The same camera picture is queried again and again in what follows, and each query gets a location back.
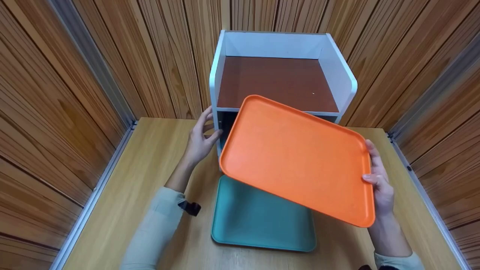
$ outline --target sleeve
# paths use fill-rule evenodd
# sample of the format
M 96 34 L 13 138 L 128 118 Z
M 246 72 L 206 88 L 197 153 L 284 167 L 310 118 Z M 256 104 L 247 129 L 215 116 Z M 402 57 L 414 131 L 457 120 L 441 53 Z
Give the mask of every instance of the sleeve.
M 158 259 L 172 238 L 183 214 L 178 204 L 183 193 L 160 188 L 125 252 L 121 270 L 155 270 Z
M 423 264 L 418 255 L 413 252 L 410 257 L 389 257 L 374 253 L 375 265 L 379 269 L 381 266 L 391 266 L 398 270 L 424 270 Z

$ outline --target wooden wall panel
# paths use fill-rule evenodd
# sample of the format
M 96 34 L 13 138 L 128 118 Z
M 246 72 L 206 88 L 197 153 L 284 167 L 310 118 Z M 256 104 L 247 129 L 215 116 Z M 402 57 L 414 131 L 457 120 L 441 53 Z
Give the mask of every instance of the wooden wall panel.
M 177 118 L 197 119 L 202 113 L 198 79 L 185 9 L 178 0 L 139 0 Z
M 327 0 L 279 0 L 275 31 L 316 33 Z
M 140 8 L 134 0 L 82 0 L 77 6 L 95 5 L 115 42 L 150 117 L 175 118 L 170 93 Z
M 117 146 L 126 127 L 48 2 L 17 0 L 5 4 L 110 142 Z
M 205 110 L 211 105 L 208 79 L 221 30 L 222 1 L 185 1 L 184 4 L 197 68 L 200 98 Z
M 0 269 L 48 270 L 57 250 L 0 235 Z
M 377 126 L 390 130 L 479 31 L 480 5 L 477 5 L 382 116 Z
M 380 1 L 375 7 L 362 34 L 356 41 L 357 44 L 348 55 L 347 63 L 352 69 L 359 87 L 350 106 L 342 116 L 340 124 L 347 124 L 354 115 L 356 108 L 382 71 L 390 55 L 396 50 L 427 2 L 427 0 L 402 2 L 389 0 Z
M 335 40 L 336 45 L 342 52 L 345 59 L 348 60 L 353 47 L 357 43 L 364 28 L 371 30 L 371 25 L 367 25 L 368 19 L 377 4 L 378 0 L 350 1 L 350 0 L 330 0 L 325 8 L 323 19 L 319 25 L 318 33 L 330 33 Z M 389 1 L 382 1 L 380 7 L 392 7 Z M 371 22 L 377 22 L 379 15 L 388 18 L 388 9 L 377 9 L 376 16 Z
M 440 143 L 436 148 L 446 149 L 448 142 Z M 475 143 L 419 177 L 447 227 L 480 220 L 479 175 L 480 143 Z
M 112 73 L 115 82 L 137 119 L 148 116 L 137 92 L 137 84 L 123 61 L 98 8 L 93 1 L 72 0 Z
M 0 232 L 60 248 L 82 208 L 0 159 Z
M 467 259 L 470 267 L 480 269 L 480 221 L 450 232 Z
M 29 134 L 33 139 L 31 144 L 40 144 L 93 189 L 114 146 L 1 3 L 0 19 L 0 111 L 7 117 L 4 120 L 14 123 L 12 127 L 20 133 Z M 34 171 L 25 160 L 14 162 Z M 42 180 L 55 183 L 54 179 Z M 61 181 L 82 186 L 77 179 Z M 84 201 L 67 190 L 61 192 Z
M 278 0 L 232 0 L 231 29 L 274 31 Z
M 58 157 L 0 111 L 0 155 L 66 197 L 84 205 L 91 188 Z
M 377 126 L 477 4 L 478 0 L 430 1 L 376 77 L 348 125 Z
M 409 163 L 449 135 L 480 110 L 480 60 L 458 79 L 452 95 L 422 115 L 418 124 L 398 140 Z

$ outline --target brown shelf surface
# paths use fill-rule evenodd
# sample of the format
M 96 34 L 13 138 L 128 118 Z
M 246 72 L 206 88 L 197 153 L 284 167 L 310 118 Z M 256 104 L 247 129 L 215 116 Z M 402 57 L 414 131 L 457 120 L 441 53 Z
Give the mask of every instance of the brown shelf surface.
M 227 56 L 218 107 L 261 95 L 299 110 L 338 112 L 318 60 Z

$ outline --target person's right hand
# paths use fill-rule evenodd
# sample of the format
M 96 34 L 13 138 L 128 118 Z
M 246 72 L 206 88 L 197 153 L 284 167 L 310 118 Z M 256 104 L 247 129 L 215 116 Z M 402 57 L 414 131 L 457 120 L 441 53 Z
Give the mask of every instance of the person's right hand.
M 380 153 L 371 140 L 365 140 L 365 144 L 372 160 L 372 169 L 371 174 L 364 174 L 362 178 L 373 185 L 375 215 L 382 217 L 392 214 L 394 192 L 393 187 L 388 182 L 388 175 L 380 158 Z

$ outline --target table surface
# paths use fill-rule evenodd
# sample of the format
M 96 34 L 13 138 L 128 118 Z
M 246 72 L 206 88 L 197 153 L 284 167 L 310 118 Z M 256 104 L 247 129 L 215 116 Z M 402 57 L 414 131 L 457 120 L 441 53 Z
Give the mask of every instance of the table surface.
M 182 156 L 195 120 L 142 118 L 85 225 L 65 269 L 118 269 L 136 227 Z M 395 215 L 426 269 L 460 269 L 406 169 L 382 129 L 353 128 L 379 148 L 395 189 Z M 184 215 L 158 269 L 374 268 L 366 229 L 314 213 L 317 248 L 311 253 L 219 245 L 210 237 L 218 179 L 216 152 L 194 170 L 186 197 L 202 205 Z

